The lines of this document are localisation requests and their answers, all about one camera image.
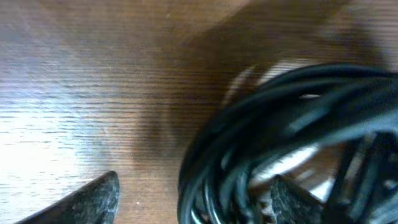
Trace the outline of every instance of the wooden table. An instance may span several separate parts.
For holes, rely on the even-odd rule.
[[[1,1],[0,223],[106,170],[116,223],[176,223],[184,150],[237,75],[256,65],[242,95],[306,64],[397,70],[394,1]]]

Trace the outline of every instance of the black object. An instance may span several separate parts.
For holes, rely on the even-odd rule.
[[[280,75],[198,133],[180,169],[178,222],[261,223],[249,180],[295,149],[343,141],[348,148],[326,204],[309,202],[280,179],[273,183],[274,193],[285,192],[274,194],[276,202],[308,206],[307,212],[281,208],[278,223],[398,222],[397,122],[396,74],[333,64]],[[347,170],[358,154],[358,179],[346,194]]]
[[[119,194],[118,175],[109,171],[17,224],[112,224],[118,211]]]

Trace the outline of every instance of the black cable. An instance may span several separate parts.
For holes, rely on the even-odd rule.
[[[266,166],[316,142],[350,141],[357,146],[367,133],[396,136],[397,121],[398,79],[393,73],[333,64],[280,75],[218,112],[198,133],[180,169],[178,221],[259,223],[259,209],[247,187]],[[378,134],[379,142],[383,136]],[[344,177],[352,156],[343,161],[339,178]],[[373,170],[364,173],[373,178],[367,184],[377,181]],[[336,212],[341,180],[336,183],[328,212]],[[366,200],[371,200],[369,192],[368,196]],[[204,205],[195,203],[198,198]],[[361,214],[355,212],[356,220],[363,220]]]

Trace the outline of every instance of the black wire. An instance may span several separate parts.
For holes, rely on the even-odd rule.
[[[251,177],[316,142],[350,141],[369,132],[395,134],[397,117],[393,73],[334,64],[280,75],[218,112],[198,133],[180,169],[178,221],[258,223],[258,209],[247,195]],[[197,208],[198,197],[205,207]]]

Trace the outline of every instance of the brown wood grain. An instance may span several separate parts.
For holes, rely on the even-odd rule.
[[[0,223],[110,169],[116,223],[176,223],[184,150],[239,73],[256,65],[237,95],[297,60],[396,70],[397,11],[395,0],[1,1]]]

